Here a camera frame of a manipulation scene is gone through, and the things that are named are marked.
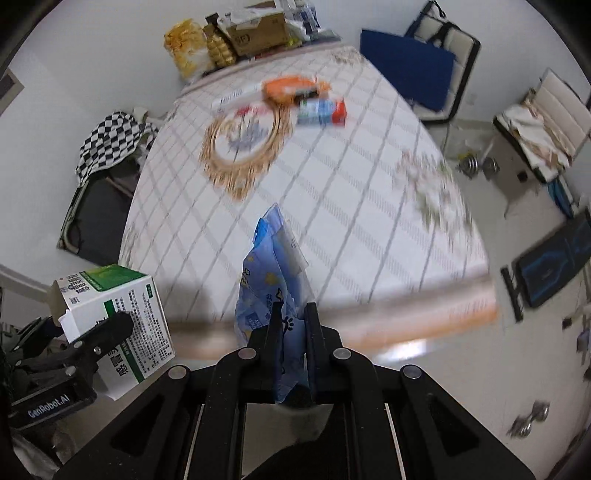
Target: gold ornate pattern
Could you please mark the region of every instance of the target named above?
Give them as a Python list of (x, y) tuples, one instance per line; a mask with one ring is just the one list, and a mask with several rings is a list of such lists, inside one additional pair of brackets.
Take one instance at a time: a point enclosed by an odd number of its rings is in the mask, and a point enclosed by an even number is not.
[[(272, 126), (259, 125), (261, 113), (272, 115)], [(271, 168), (284, 138), (292, 131), (289, 107), (264, 103), (248, 106), (213, 120), (203, 137), (199, 158), (215, 186), (225, 188), (235, 200), (243, 200), (256, 178)], [(228, 152), (220, 151), (220, 139), (228, 145)], [(248, 153), (238, 158), (245, 151)], [(226, 153), (234, 153), (233, 158)]]

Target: orange snack package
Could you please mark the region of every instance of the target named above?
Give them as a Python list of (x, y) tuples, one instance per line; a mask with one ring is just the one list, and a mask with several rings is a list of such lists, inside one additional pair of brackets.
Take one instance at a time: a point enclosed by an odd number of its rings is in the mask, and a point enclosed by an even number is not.
[(330, 83), (299, 75), (263, 82), (265, 96), (281, 105), (299, 105), (300, 101), (308, 98), (325, 98), (329, 91)]

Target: white wall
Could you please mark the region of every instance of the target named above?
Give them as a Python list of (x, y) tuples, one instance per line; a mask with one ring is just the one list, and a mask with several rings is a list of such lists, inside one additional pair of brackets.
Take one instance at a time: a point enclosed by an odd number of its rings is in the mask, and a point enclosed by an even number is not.
[(142, 105), (159, 116), (182, 83), (163, 47), (177, 22), (247, 0), (63, 0), (27, 40), (73, 100), (96, 117)]
[[(362, 28), (404, 34), (426, 0), (315, 0), (321, 25), (359, 45)], [(525, 0), (440, 0), (450, 21), (482, 43), (459, 118), (491, 120), (536, 86), (547, 67), (586, 100), (589, 82), (550, 24)], [(473, 93), (474, 105), (468, 105)]]
[(0, 264), (48, 285), (90, 265), (56, 243), (80, 144), (96, 121), (30, 50), (12, 69), (25, 88), (0, 116)]

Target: blue plastic bag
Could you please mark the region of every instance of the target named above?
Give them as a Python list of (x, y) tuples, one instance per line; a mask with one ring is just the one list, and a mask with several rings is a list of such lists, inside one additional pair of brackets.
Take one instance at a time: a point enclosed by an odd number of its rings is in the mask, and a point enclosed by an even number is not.
[(273, 302), (283, 301), (282, 349), (278, 351), (275, 376), (275, 399), (282, 402), (297, 383), (307, 385), (302, 319), (311, 298), (307, 263), (277, 204), (259, 220), (252, 243), (242, 268), (236, 333), (239, 344), (245, 346), (253, 330), (269, 324)]

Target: screw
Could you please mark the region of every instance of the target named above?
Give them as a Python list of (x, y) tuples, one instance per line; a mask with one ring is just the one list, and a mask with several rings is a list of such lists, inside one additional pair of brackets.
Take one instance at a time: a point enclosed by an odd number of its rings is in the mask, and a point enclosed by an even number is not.
[(410, 378), (412, 380), (416, 380), (422, 375), (421, 369), (416, 365), (407, 365), (402, 369), (402, 373), (405, 377)]
[(254, 348), (243, 348), (238, 352), (238, 356), (243, 360), (250, 360), (256, 357), (256, 350)]
[(335, 358), (338, 358), (339, 360), (348, 360), (349, 358), (351, 358), (351, 350), (349, 350), (348, 348), (337, 348), (333, 352), (333, 355), (335, 356)]
[(187, 370), (180, 365), (176, 365), (168, 370), (168, 376), (173, 380), (180, 380), (181, 378), (184, 378), (185, 375), (187, 375)]

